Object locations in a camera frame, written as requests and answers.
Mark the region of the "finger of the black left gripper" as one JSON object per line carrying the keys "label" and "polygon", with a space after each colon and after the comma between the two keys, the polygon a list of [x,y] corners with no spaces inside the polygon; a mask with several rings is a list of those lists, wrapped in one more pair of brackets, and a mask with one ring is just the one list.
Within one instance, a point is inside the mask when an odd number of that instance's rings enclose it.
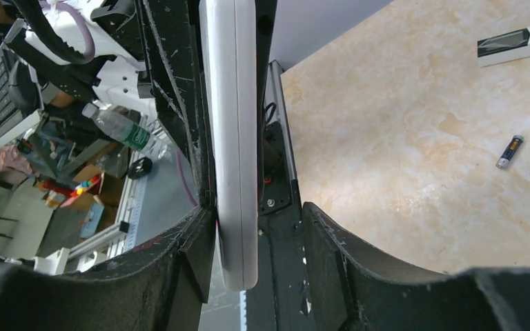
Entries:
{"label": "finger of the black left gripper", "polygon": [[159,120],[190,164],[197,203],[215,209],[198,1],[142,1],[141,28]]}
{"label": "finger of the black left gripper", "polygon": [[267,67],[273,40],[277,0],[255,0],[256,9],[256,86],[257,86],[257,151],[263,145],[263,113]]}

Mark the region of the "long white remote control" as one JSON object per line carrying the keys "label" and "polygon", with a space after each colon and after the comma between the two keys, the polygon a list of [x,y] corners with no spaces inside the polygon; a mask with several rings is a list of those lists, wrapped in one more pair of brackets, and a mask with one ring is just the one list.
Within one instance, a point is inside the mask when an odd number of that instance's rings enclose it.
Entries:
{"label": "long white remote control", "polygon": [[481,68],[530,57],[530,26],[479,40],[477,56]]}

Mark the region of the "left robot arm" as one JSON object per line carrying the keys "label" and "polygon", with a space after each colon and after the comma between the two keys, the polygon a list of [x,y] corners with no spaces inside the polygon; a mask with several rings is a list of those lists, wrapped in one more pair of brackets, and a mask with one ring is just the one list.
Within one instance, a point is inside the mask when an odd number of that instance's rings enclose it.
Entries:
{"label": "left robot arm", "polygon": [[0,1],[0,148],[77,111],[155,119],[192,167],[200,206],[256,219],[276,1]]}

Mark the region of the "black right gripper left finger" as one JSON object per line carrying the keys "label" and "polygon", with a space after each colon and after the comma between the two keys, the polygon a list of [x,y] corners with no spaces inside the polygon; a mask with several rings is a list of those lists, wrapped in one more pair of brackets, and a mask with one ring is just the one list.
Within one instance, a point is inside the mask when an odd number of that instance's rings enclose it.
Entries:
{"label": "black right gripper left finger", "polygon": [[197,207],[87,272],[0,263],[0,330],[196,330],[214,249],[215,211]]}

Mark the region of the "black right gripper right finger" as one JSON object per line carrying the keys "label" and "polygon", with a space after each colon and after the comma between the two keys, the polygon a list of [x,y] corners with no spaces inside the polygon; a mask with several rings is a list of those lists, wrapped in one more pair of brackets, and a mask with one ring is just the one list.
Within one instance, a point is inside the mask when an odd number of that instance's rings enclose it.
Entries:
{"label": "black right gripper right finger", "polygon": [[530,268],[447,275],[407,263],[302,208],[318,330],[530,330]]}

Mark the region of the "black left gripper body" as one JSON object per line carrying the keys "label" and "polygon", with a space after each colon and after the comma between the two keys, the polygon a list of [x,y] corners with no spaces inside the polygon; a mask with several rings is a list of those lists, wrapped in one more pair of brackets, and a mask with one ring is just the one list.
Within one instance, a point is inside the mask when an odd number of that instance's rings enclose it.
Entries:
{"label": "black left gripper body", "polygon": [[136,1],[103,1],[90,18],[105,30],[138,65],[137,91],[140,99],[154,97],[150,74],[146,67],[143,39],[137,15]]}

